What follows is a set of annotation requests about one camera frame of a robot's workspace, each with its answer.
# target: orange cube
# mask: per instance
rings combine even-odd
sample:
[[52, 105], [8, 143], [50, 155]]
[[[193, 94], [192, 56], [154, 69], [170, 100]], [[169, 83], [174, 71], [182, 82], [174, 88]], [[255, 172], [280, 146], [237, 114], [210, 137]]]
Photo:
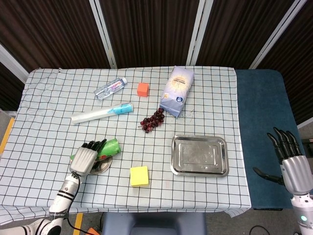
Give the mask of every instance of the orange cube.
[[147, 97], [149, 94], [149, 84], [148, 83], [139, 83], [137, 88], [137, 95]]
[[93, 228], [90, 228], [89, 230], [88, 230], [88, 233], [90, 233], [90, 234], [93, 234], [93, 235], [100, 235], [95, 229], [93, 229]]

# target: robot finger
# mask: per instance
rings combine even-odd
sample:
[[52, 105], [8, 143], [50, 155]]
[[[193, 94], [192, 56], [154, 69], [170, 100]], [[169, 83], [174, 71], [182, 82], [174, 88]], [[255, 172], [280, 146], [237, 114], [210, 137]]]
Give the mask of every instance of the robot finger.
[[99, 144], [100, 144], [100, 141], [97, 141], [96, 143], [94, 143], [94, 145], [91, 147], [91, 149], [93, 151], [96, 151], [96, 149], [98, 149], [98, 147], [99, 147]]
[[271, 133], [267, 133], [267, 135], [274, 145], [276, 156], [278, 157], [278, 161], [281, 164], [281, 162], [284, 159], [286, 159], [286, 156], [285, 156], [284, 151], [280, 145], [280, 142]]
[[280, 185], [285, 185], [285, 184], [284, 184], [283, 177], [279, 177], [279, 176], [276, 176], [276, 175], [268, 175], [268, 174], [262, 172], [262, 171], [261, 171], [259, 168], [257, 168], [257, 167], [253, 167], [252, 169], [254, 170], [255, 173], [257, 173], [257, 175], [259, 175], [259, 176], [262, 177], [263, 179], [272, 181], [272, 182], [274, 182], [274, 183], [278, 183], [278, 184], [280, 184]]
[[289, 139], [289, 136], [287, 135], [286, 132], [284, 132], [283, 130], [280, 130], [280, 133], [282, 134], [283, 138], [284, 138], [284, 141], [287, 143], [287, 147], [288, 147], [288, 150], [291, 154], [291, 156], [296, 156], [296, 153], [295, 153], [295, 149], [293, 147], [293, 143], [292, 143], [292, 140]]
[[302, 155], [300, 148], [299, 148], [299, 144], [297, 142], [297, 139], [295, 138], [295, 136], [293, 135], [293, 133], [291, 133], [290, 131], [287, 131], [287, 135], [289, 137], [289, 140], [291, 141], [291, 144], [293, 145], [293, 148], [295, 150], [295, 154], [296, 156], [300, 156]]
[[103, 146], [107, 143], [107, 139], [104, 139], [101, 141], [101, 143], [98, 145], [98, 147], [95, 149], [95, 151], [99, 151], [100, 149], [103, 148]]
[[288, 147], [288, 143], [287, 143], [287, 140], [284, 138], [285, 136], [283, 136], [282, 132], [280, 130], [278, 130], [277, 127], [274, 127], [274, 131], [275, 133], [277, 134], [278, 136], [278, 139], [279, 139], [279, 142], [280, 142], [280, 147], [282, 148], [283, 150], [283, 153], [285, 155], [285, 158], [289, 158], [291, 157], [291, 153], [289, 151], [289, 147]]
[[87, 148], [91, 149], [91, 147], [93, 146], [94, 141], [90, 141], [89, 144], [87, 145]]

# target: yellow block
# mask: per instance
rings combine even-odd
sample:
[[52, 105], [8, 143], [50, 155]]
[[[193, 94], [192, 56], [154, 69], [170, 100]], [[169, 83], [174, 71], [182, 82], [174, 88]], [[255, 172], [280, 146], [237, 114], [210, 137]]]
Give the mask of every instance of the yellow block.
[[0, 145], [0, 153], [3, 153], [3, 151], [4, 151], [4, 147], [5, 147], [5, 145], [6, 145], [6, 142], [8, 141], [8, 138], [9, 138], [9, 135], [10, 135], [10, 132], [11, 132], [11, 128], [12, 128], [12, 126], [13, 126], [13, 123], [14, 123], [14, 118], [11, 118], [11, 119], [10, 119], [10, 122], [9, 122], [9, 124], [8, 124], [8, 127], [6, 128], [5, 134], [4, 134], [4, 136], [3, 136], [1, 145]]
[[149, 185], [148, 167], [139, 166], [131, 168], [131, 186], [139, 187]]

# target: bottle cap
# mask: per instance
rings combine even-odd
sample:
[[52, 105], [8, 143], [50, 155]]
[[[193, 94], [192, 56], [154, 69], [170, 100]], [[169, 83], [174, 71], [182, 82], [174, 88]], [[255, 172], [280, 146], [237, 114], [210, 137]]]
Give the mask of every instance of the bottle cap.
[[134, 111], [134, 107], [131, 103], [121, 104], [113, 108], [115, 114], [125, 114]]
[[123, 80], [124, 84], [127, 84], [127, 80], [125, 77], [122, 77], [122, 80]]

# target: table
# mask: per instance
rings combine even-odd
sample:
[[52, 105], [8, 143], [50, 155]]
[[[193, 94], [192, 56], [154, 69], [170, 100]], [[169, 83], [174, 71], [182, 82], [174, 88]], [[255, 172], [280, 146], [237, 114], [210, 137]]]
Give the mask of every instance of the table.
[[291, 111], [282, 75], [274, 70], [236, 70], [239, 123], [246, 176], [252, 207], [292, 208], [292, 195], [284, 186], [259, 177], [254, 166], [271, 175], [281, 175], [274, 147], [266, 133], [276, 126], [290, 130], [304, 153]]
[[[68, 172], [69, 156], [85, 141], [114, 137], [122, 153], [101, 175], [88, 175], [71, 212], [218, 212], [236, 216], [251, 207], [244, 169], [234, 69], [186, 67], [195, 80], [179, 118], [166, 115], [152, 133], [139, 122], [158, 107], [173, 67], [122, 70], [33, 71], [27, 80], [15, 124], [0, 161], [0, 223], [48, 215]], [[93, 91], [118, 76], [128, 84], [103, 101]], [[138, 97], [139, 82], [150, 84]], [[134, 112], [71, 125], [73, 112], [131, 101]], [[227, 142], [230, 172], [223, 178], [181, 177], [170, 171], [175, 134], [215, 135]], [[129, 185], [129, 168], [147, 165], [150, 184]]]

